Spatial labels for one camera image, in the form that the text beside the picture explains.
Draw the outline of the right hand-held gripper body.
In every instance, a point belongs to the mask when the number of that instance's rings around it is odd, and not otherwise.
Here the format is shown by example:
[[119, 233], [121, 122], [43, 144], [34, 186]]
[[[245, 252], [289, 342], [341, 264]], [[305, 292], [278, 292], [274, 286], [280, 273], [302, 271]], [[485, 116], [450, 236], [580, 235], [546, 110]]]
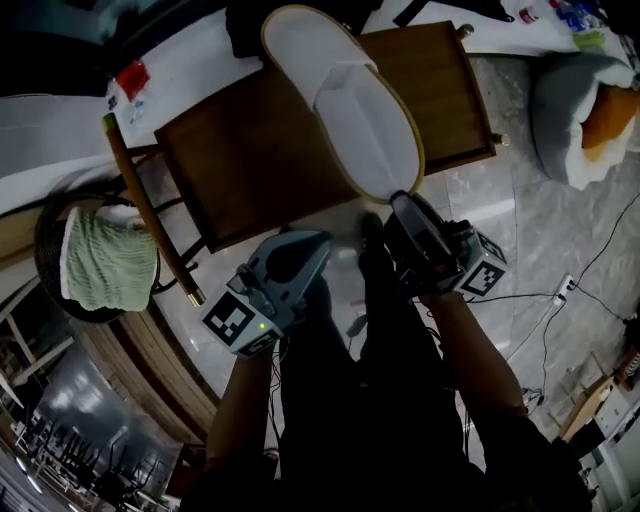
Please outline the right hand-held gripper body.
[[401, 294], [485, 297], [506, 273], [502, 249], [469, 221], [445, 221], [422, 196], [411, 196], [412, 204], [391, 206], [384, 224]]

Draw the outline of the white slipper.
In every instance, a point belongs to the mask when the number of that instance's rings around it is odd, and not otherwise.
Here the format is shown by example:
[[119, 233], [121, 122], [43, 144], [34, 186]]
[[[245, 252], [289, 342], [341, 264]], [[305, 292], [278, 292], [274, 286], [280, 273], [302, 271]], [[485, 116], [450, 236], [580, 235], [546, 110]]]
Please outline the white slipper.
[[267, 16], [261, 39], [314, 114], [351, 187], [389, 205], [397, 191], [414, 195], [425, 164], [417, 124], [347, 29], [317, 9], [287, 5]]

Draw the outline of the person's right forearm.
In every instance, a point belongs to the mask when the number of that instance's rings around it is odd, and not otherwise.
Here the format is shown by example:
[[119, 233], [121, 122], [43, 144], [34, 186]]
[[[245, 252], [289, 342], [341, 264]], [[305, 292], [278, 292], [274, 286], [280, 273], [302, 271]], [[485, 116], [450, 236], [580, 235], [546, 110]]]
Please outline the person's right forearm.
[[422, 295], [432, 313], [462, 400], [477, 428], [525, 417], [521, 387], [462, 295]]

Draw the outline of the person's left forearm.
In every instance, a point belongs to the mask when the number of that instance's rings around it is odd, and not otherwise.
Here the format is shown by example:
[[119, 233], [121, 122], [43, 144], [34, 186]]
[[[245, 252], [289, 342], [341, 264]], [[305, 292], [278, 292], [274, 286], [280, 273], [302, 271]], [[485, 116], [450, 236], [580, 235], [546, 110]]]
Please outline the person's left forearm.
[[207, 436], [209, 467], [253, 463], [264, 450], [273, 349], [237, 357]]

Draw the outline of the wooden shoe rack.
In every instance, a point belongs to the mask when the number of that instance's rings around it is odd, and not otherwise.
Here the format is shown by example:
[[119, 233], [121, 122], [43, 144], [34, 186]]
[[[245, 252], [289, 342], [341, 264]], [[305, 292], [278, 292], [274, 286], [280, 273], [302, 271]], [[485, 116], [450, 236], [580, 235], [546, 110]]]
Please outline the wooden shoe rack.
[[[422, 139], [421, 176], [492, 157], [496, 137], [463, 40], [449, 21], [365, 34], [359, 42], [400, 95]], [[319, 123], [285, 76], [268, 66], [221, 89], [160, 128], [152, 145], [128, 147], [116, 117], [102, 121], [129, 194], [177, 282], [195, 306], [205, 297], [137, 174], [160, 155], [211, 252], [355, 197]]]

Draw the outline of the wooden slatted bench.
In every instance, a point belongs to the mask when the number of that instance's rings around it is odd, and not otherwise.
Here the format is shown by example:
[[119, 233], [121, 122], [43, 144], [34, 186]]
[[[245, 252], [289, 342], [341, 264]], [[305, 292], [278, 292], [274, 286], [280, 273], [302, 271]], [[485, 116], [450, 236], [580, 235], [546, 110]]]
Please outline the wooden slatted bench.
[[169, 443], [202, 445], [220, 402], [151, 303], [102, 324], [78, 324], [79, 341], [107, 383]]

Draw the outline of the person's black clothing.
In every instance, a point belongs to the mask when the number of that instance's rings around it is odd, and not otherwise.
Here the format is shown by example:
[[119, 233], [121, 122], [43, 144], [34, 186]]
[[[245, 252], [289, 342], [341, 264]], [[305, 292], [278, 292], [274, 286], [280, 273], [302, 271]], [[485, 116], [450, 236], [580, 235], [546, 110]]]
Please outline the person's black clothing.
[[360, 255], [367, 338], [353, 358], [327, 286], [282, 349], [281, 473], [264, 454], [209, 467], [179, 512], [591, 512], [579, 465], [529, 419], [477, 428], [439, 335], [395, 290], [385, 248]]

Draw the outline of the brown cardboard box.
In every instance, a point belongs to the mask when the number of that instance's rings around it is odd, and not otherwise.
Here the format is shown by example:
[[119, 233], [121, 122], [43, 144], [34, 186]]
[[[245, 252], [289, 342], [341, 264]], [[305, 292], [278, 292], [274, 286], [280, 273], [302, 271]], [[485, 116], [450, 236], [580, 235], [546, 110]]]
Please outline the brown cardboard box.
[[614, 386], [614, 376], [602, 377], [580, 394], [560, 429], [559, 436], [563, 441], [570, 441], [583, 426], [593, 419]]

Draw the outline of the grey white beanbag chair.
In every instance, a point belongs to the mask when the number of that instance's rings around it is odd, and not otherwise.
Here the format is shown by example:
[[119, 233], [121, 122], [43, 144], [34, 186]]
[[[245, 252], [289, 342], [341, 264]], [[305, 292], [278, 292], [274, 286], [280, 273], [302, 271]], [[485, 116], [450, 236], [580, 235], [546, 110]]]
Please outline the grey white beanbag chair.
[[601, 85], [636, 90], [634, 79], [631, 67], [607, 55], [562, 54], [545, 62], [531, 93], [531, 123], [537, 154], [550, 178], [583, 190], [622, 162], [640, 108], [618, 137], [591, 150], [582, 148], [582, 123]]

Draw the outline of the black bag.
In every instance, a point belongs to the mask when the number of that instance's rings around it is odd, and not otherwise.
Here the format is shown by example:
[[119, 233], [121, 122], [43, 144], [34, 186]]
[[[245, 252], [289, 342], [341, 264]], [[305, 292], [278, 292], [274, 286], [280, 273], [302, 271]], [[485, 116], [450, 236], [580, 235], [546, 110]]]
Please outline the black bag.
[[507, 12], [501, 0], [410, 0], [393, 23], [398, 27], [408, 26], [423, 12], [433, 15], [460, 14], [477, 15], [493, 21], [513, 23], [515, 18]]

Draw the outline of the black wicker chair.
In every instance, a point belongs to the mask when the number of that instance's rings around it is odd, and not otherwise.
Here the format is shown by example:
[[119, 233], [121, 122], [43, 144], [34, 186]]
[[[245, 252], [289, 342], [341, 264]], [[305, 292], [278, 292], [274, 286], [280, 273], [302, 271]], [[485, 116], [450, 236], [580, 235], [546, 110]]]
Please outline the black wicker chair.
[[161, 282], [160, 251], [141, 214], [115, 195], [69, 193], [46, 205], [34, 260], [52, 300], [86, 323], [141, 312], [177, 284]]

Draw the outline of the orange cushion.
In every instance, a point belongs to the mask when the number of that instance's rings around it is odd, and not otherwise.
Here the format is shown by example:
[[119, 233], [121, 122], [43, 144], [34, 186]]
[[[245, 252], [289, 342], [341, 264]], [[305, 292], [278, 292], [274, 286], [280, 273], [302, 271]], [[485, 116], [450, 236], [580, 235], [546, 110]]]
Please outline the orange cushion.
[[582, 148], [591, 150], [618, 137], [640, 108], [640, 91], [601, 85], [594, 106], [582, 123]]

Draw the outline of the red packet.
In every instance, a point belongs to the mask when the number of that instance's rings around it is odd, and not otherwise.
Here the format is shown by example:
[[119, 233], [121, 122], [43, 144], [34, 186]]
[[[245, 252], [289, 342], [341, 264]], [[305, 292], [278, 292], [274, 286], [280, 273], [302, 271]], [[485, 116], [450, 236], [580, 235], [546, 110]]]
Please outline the red packet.
[[116, 82], [129, 102], [132, 102], [136, 98], [148, 81], [149, 74], [147, 68], [144, 63], [139, 60], [133, 61], [116, 76]]

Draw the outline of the green bottle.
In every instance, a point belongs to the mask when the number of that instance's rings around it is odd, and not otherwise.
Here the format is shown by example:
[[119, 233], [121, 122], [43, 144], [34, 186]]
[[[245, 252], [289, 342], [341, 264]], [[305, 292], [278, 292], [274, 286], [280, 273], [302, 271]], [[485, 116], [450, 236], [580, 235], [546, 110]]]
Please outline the green bottle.
[[573, 33], [572, 40], [582, 52], [602, 52], [605, 35], [599, 30], [583, 31]]

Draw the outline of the blue label bottle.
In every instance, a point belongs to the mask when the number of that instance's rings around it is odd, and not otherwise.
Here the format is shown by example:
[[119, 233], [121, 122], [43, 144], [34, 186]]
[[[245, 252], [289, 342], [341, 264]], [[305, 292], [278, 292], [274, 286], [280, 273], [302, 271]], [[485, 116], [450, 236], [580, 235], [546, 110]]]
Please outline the blue label bottle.
[[601, 26], [598, 12], [591, 0], [550, 0], [557, 17], [574, 33], [595, 30]]

